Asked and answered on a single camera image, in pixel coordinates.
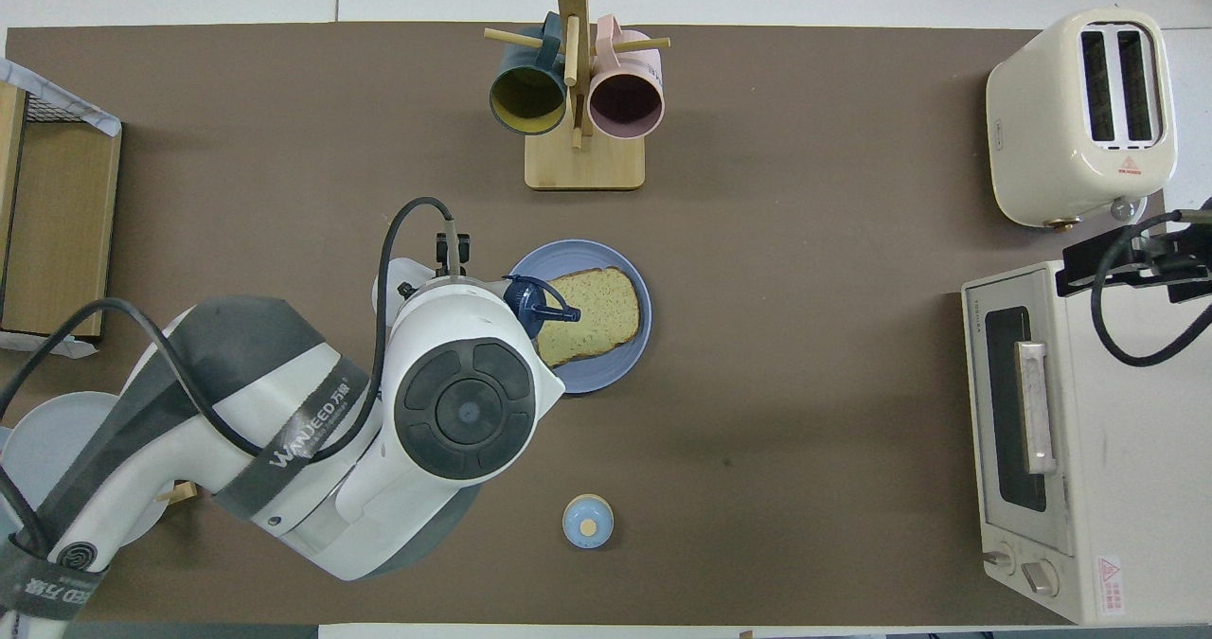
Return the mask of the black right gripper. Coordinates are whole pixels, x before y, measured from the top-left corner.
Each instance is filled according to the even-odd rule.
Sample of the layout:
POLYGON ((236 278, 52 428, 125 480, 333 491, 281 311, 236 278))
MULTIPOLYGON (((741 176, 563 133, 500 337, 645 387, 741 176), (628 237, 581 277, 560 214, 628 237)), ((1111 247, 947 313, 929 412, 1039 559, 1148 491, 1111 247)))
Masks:
MULTIPOLYGON (((1130 272, 1134 279, 1170 280, 1170 303, 1179 304, 1212 293, 1211 223, 1187 222, 1187 229, 1149 235, 1151 224, 1127 226, 1130 229, 1130 272)), ((1096 272, 1107 252, 1124 234, 1105 232, 1074 243, 1060 251, 1058 297, 1094 287, 1096 272)))

